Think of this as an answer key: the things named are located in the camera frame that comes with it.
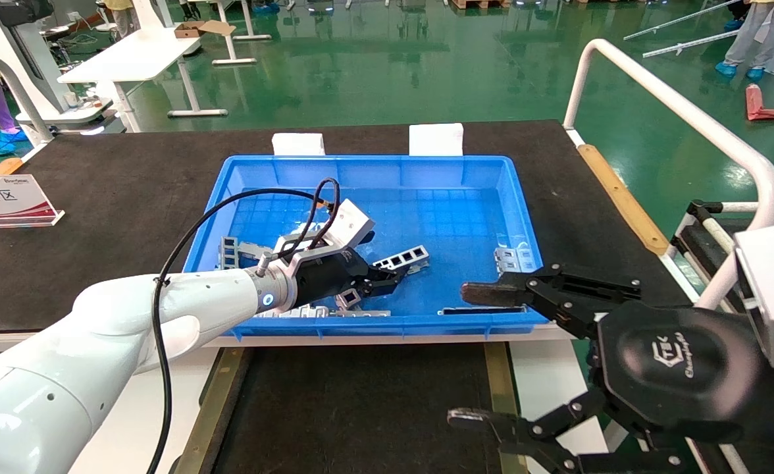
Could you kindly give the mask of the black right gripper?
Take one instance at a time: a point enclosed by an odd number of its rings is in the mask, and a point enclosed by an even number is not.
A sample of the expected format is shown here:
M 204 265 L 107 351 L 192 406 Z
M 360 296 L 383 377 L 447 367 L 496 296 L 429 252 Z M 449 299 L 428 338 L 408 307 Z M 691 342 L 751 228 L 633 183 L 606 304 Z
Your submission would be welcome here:
M 528 307 L 571 336 L 598 337 L 605 390 L 589 389 L 537 420 L 475 408 L 448 411 L 448 424 L 492 435 L 502 454 L 528 457 L 550 473 L 682 473 L 685 461 L 664 433 L 721 444 L 747 435 L 742 416 L 764 356 L 751 324 L 736 315 L 646 304 L 613 310 L 642 299 L 639 279 L 557 263 L 504 272 L 495 282 L 465 282 L 460 297 L 480 306 Z M 596 323 L 595 314 L 611 310 Z M 577 455 L 559 443 L 601 413 L 648 450 Z

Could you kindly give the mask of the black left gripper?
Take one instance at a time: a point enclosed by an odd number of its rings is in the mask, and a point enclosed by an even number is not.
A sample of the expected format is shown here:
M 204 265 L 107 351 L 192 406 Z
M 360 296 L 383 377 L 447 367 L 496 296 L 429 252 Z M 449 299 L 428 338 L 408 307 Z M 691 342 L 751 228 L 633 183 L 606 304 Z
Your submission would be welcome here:
M 353 287 L 361 300 L 393 294 L 407 270 L 369 266 L 358 252 L 358 246 L 364 246 L 368 252 L 367 246 L 374 236 L 375 231 L 370 230 L 361 241 L 350 246 L 350 251 L 303 262 L 294 274 L 294 307 L 333 297 Z

